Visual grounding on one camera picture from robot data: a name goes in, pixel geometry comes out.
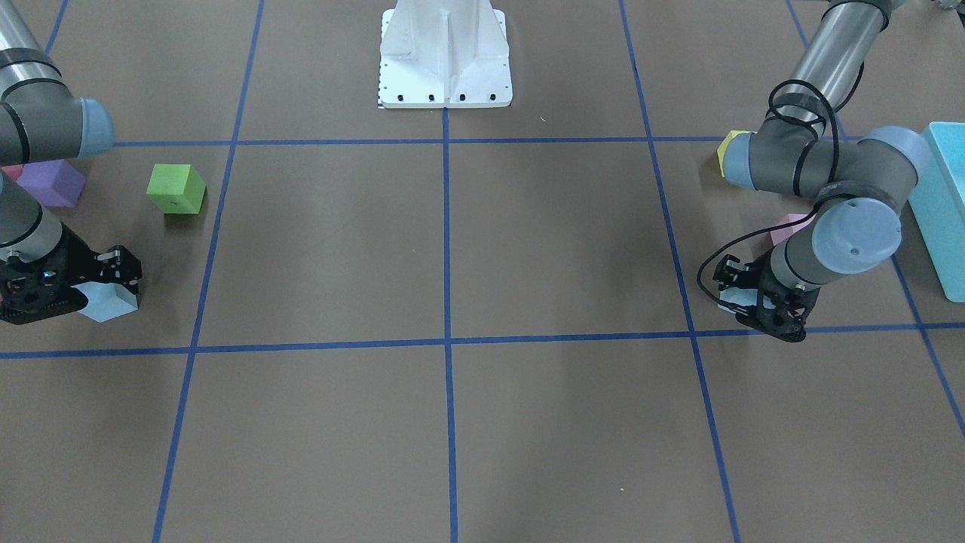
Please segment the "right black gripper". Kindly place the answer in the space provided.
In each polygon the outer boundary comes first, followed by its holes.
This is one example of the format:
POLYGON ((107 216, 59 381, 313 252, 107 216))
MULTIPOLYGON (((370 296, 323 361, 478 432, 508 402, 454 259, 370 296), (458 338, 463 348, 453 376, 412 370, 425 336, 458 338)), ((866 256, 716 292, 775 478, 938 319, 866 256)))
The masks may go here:
POLYGON ((94 279, 94 251, 63 226, 48 255, 33 262, 19 256, 1 264, 1 320, 30 324, 79 311, 87 298, 76 285, 94 279))

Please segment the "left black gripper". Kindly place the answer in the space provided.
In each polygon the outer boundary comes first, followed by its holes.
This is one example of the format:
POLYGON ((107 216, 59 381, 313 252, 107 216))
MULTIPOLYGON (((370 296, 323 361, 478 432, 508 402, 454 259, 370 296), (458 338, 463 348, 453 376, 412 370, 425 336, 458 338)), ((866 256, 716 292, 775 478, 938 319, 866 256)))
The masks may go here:
POLYGON ((807 317, 816 305, 819 290, 787 287, 779 281, 771 264, 776 254, 776 250, 770 250, 755 261, 757 293, 752 328, 785 342, 802 342, 807 336, 807 317))

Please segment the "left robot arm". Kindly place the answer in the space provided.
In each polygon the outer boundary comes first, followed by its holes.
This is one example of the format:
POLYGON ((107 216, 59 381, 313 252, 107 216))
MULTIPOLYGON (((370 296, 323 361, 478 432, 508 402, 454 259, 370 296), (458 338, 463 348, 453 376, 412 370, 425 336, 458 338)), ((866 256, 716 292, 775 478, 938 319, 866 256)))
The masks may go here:
POLYGON ((719 147, 731 185, 809 200, 792 233, 751 262, 724 256, 712 279, 737 322, 801 342, 824 286, 878 267, 902 243, 900 214, 930 163, 926 139, 886 126, 841 140, 838 113, 888 28, 896 1, 831 1, 792 76, 767 99, 754 133, 719 147))

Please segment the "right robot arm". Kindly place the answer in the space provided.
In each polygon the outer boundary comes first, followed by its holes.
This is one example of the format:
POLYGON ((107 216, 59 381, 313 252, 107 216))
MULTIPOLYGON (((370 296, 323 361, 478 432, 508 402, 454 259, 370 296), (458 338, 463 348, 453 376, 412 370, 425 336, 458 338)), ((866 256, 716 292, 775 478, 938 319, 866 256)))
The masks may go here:
MULTIPOLYGON (((93 157, 115 141, 100 102, 77 97, 20 11, 2 3, 3 166, 93 157)), ((7 174, 2 175, 2 320, 30 324, 83 309, 77 285, 100 270, 96 251, 7 174)))

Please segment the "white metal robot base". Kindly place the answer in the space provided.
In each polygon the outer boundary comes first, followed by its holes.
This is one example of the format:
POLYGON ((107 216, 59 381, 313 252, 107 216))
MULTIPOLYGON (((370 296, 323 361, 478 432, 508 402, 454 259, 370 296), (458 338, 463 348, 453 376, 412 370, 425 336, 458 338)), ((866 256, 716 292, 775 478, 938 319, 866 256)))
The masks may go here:
POLYGON ((377 104, 503 108, 513 102, 507 18, 489 1, 397 1, 380 26, 377 104))

